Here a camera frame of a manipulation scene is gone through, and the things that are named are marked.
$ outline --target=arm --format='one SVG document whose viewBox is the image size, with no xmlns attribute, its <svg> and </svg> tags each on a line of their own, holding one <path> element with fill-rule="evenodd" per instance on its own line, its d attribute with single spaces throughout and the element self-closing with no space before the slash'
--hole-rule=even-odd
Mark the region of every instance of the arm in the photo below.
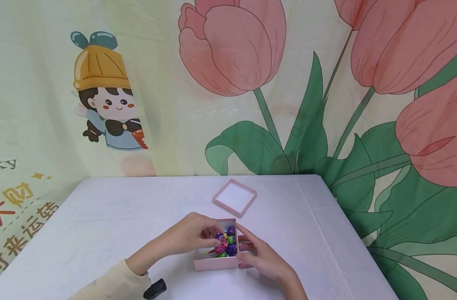
<svg viewBox="0 0 457 300">
<path fill-rule="evenodd" d="M 85 116 L 90 122 L 92 122 L 93 126 L 95 126 L 101 132 L 104 133 L 107 130 L 105 126 L 105 120 L 102 120 L 96 111 L 87 110 Z"/>
<path fill-rule="evenodd" d="M 238 236 L 238 241 L 246 242 L 239 245 L 240 251 L 249 250 L 256 255 L 238 253 L 237 258 L 240 261 L 238 267 L 254 267 L 261 274 L 278 281 L 282 284 L 286 300 L 308 300 L 297 272 L 265 241 L 240 224 L 237 224 L 237 228 L 243 233 Z"/>
<path fill-rule="evenodd" d="M 140 299 L 150 287 L 148 270 L 156 262 L 165 256 L 218 246 L 218 232 L 222 233 L 223 228 L 215 219 L 191 212 L 69 300 Z"/>
</svg>

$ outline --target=beige sleeve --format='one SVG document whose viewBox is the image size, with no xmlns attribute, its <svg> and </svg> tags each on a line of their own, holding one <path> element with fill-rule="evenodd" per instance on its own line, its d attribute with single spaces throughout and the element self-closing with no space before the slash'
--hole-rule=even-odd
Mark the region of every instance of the beige sleeve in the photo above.
<svg viewBox="0 0 457 300">
<path fill-rule="evenodd" d="M 150 284 L 148 274 L 138 276 L 123 260 L 68 300 L 139 300 Z"/>
</svg>

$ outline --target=tulip petal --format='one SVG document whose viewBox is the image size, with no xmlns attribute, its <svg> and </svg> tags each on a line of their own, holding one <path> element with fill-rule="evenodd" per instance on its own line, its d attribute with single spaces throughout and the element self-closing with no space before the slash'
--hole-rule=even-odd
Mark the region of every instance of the tulip petal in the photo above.
<svg viewBox="0 0 457 300">
<path fill-rule="evenodd" d="M 335 0 L 338 14 L 353 30 L 360 29 L 363 19 L 377 0 Z"/>
<path fill-rule="evenodd" d="M 196 10 L 188 7 L 185 10 L 185 15 L 187 16 L 187 21 L 185 21 L 185 26 L 191 28 L 195 35 L 199 39 L 206 39 L 205 33 L 203 32 L 203 25 L 205 24 L 205 17 L 200 15 Z"/>
<path fill-rule="evenodd" d="M 195 0 L 197 12 L 206 17 L 210 9 L 215 6 L 235 5 L 234 0 Z"/>
<path fill-rule="evenodd" d="M 457 186 L 457 77 L 409 104 L 395 132 L 422 177 Z"/>
<path fill-rule="evenodd" d="M 199 39 L 191 28 L 180 32 L 180 57 L 191 76 L 204 88 L 222 96 L 236 96 L 246 91 L 232 85 L 215 66 L 207 40 Z"/>
<path fill-rule="evenodd" d="M 182 31 L 185 27 L 187 27 L 187 26 L 185 26 L 185 22 L 187 21 L 187 16 L 185 14 L 185 11 L 188 8 L 195 9 L 195 7 L 189 3 L 184 3 L 182 5 L 182 8 L 181 8 L 182 14 L 178 18 L 178 28 L 180 29 L 180 31 Z"/>
<path fill-rule="evenodd" d="M 208 12 L 204 29 L 215 65 L 233 85 L 253 91 L 266 82 L 270 41 L 257 17 L 240 7 L 217 6 Z"/>
<path fill-rule="evenodd" d="M 380 57 L 415 9 L 415 0 L 378 0 L 360 26 L 352 50 L 352 73 L 363 86 L 372 86 Z"/>
<path fill-rule="evenodd" d="M 287 26 L 280 0 L 240 0 L 240 7 L 253 13 L 263 24 L 272 47 L 272 70 L 266 82 L 272 80 L 282 61 Z"/>
<path fill-rule="evenodd" d="M 457 54 L 457 0 L 421 2 L 380 58 L 380 94 L 404 94 L 426 83 Z"/>
</svg>

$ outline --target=pink box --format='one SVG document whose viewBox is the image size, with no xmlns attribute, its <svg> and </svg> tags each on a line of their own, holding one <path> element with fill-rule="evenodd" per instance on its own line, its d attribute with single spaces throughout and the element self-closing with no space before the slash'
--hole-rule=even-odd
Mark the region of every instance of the pink box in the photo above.
<svg viewBox="0 0 457 300">
<path fill-rule="evenodd" d="M 256 190 L 230 179 L 213 196 L 213 203 L 241 218 L 256 198 Z"/>
<path fill-rule="evenodd" d="M 218 220 L 223 227 L 223 230 L 227 230 L 229 227 L 235 227 L 237 221 L 235 219 L 220 219 Z M 235 227 L 235 240 L 237 241 L 237 253 L 240 251 L 238 246 L 238 234 Z M 200 249 L 195 252 L 195 271 L 207 271 L 207 270 L 220 270 L 220 269 L 235 269 L 238 268 L 238 259 L 235 256 L 232 257 L 216 257 L 210 258 L 213 255 L 203 255 L 203 253 L 212 249 Z"/>
</svg>

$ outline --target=cartoon girl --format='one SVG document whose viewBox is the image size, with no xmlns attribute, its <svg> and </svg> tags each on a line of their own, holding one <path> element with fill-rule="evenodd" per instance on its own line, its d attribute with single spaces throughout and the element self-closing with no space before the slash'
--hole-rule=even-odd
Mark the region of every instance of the cartoon girl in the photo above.
<svg viewBox="0 0 457 300">
<path fill-rule="evenodd" d="M 80 97 L 75 111 L 87 118 L 83 136 L 98 142 L 103 135 L 115 150 L 148 149 L 122 56 L 114 51 L 117 39 L 103 31 L 94 32 L 90 42 L 78 31 L 70 37 L 83 49 L 75 61 L 73 82 Z"/>
</svg>

